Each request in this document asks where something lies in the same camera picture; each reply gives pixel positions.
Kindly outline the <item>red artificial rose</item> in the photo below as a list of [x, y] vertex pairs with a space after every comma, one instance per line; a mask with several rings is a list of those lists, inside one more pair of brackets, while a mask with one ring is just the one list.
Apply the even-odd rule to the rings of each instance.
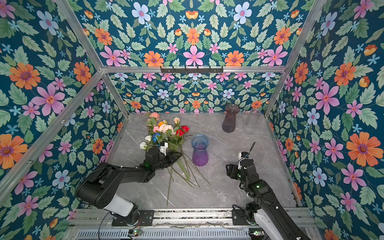
[[181, 136], [183, 136], [185, 134], [185, 132], [183, 131], [183, 130], [181, 130], [181, 129], [178, 129], [177, 131], [176, 131], [176, 136], [178, 136], [178, 137], [181, 137]]

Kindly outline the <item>blue artificial rose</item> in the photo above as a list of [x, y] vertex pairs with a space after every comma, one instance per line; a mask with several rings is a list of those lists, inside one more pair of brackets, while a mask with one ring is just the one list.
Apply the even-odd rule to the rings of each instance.
[[154, 144], [158, 143], [159, 142], [159, 139], [161, 138], [161, 134], [160, 133], [155, 133], [152, 135], [152, 142]]

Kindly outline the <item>purple blue glass vase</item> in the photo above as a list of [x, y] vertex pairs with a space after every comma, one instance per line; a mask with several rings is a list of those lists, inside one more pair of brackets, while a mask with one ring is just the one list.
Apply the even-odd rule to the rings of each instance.
[[193, 163], [198, 167], [205, 166], [209, 161], [209, 154], [207, 148], [210, 142], [205, 135], [195, 135], [191, 139], [191, 146], [193, 148]]

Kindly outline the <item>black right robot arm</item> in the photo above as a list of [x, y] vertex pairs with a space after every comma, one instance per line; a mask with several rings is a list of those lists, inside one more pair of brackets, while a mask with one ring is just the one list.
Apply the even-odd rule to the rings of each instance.
[[253, 199], [245, 208], [249, 223], [260, 226], [271, 240], [309, 239], [281, 206], [269, 184], [259, 177], [252, 159], [226, 165], [226, 174], [240, 181], [239, 187]]

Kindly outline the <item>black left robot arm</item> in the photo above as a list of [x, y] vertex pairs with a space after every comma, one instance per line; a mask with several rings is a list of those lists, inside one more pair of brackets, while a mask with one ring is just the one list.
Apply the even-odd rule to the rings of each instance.
[[164, 147], [146, 151], [142, 164], [135, 167], [114, 166], [101, 163], [76, 188], [76, 197], [122, 218], [135, 218], [137, 205], [117, 194], [121, 184], [148, 183], [157, 170], [171, 167], [182, 153], [167, 151]]

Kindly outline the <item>clear glass vase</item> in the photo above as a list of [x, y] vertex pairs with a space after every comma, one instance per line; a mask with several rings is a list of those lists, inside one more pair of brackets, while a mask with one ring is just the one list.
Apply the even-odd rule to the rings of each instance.
[[260, 116], [262, 115], [261, 111], [259, 109], [252, 109], [250, 113], [248, 114], [248, 117], [245, 121], [245, 124], [243, 126], [243, 131], [246, 134], [252, 134], [255, 132], [258, 120]]

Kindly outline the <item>dark smoky glass vase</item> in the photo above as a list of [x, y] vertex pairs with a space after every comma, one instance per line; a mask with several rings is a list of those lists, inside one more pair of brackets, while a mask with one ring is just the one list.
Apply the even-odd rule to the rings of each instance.
[[237, 113], [240, 107], [236, 104], [229, 104], [225, 108], [226, 116], [224, 118], [222, 129], [226, 133], [232, 133], [236, 129]]

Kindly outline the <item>cream pink peony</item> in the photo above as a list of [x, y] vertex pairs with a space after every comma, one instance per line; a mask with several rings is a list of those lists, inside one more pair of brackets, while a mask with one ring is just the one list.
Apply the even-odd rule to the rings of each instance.
[[172, 135], [174, 133], [174, 127], [172, 125], [163, 124], [159, 127], [159, 132], [164, 134], [170, 132], [170, 134]]

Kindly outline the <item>red rose at pile edge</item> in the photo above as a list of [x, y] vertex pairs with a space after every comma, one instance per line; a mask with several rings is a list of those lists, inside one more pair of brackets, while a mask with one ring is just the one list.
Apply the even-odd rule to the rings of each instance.
[[182, 126], [182, 131], [184, 133], [188, 133], [190, 131], [190, 128], [188, 126]]

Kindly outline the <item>orange artificial flower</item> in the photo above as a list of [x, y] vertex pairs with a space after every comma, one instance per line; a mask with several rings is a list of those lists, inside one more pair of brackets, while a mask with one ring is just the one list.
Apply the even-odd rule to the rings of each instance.
[[166, 125], [166, 124], [167, 124], [167, 121], [163, 120], [163, 121], [158, 123], [158, 126], [161, 127], [162, 125]]

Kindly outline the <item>pink carnation top flower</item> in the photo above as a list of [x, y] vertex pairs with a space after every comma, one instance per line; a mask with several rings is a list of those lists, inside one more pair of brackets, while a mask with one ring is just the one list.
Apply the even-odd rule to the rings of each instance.
[[151, 113], [149, 117], [154, 118], [156, 121], [160, 119], [160, 115], [158, 113]]

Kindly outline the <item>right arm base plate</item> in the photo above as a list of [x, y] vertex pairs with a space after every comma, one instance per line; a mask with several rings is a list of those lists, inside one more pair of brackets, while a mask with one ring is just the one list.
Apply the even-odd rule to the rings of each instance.
[[250, 213], [237, 207], [232, 209], [232, 221], [234, 226], [254, 226], [257, 224]]

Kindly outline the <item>aluminium front rail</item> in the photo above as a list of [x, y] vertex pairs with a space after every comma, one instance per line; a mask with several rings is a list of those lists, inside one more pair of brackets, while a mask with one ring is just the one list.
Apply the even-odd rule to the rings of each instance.
[[[233, 208], [202, 208], [202, 209], [146, 209], [154, 210], [154, 220], [149, 227], [233, 227]], [[114, 216], [105, 210], [78, 210], [77, 215], [69, 220], [69, 226], [111, 227]]]

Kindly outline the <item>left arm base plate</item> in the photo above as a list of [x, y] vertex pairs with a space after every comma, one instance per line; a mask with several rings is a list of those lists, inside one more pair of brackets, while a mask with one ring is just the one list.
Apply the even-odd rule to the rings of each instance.
[[133, 210], [127, 217], [113, 214], [113, 227], [135, 227], [135, 226], [152, 226], [154, 220], [154, 210]]

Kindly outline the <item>black wall hook rack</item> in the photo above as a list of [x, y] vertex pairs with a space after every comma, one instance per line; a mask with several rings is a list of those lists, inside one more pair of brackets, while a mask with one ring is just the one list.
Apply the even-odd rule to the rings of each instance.
[[163, 74], [219, 74], [224, 72], [223, 67], [160, 67], [161, 73]]

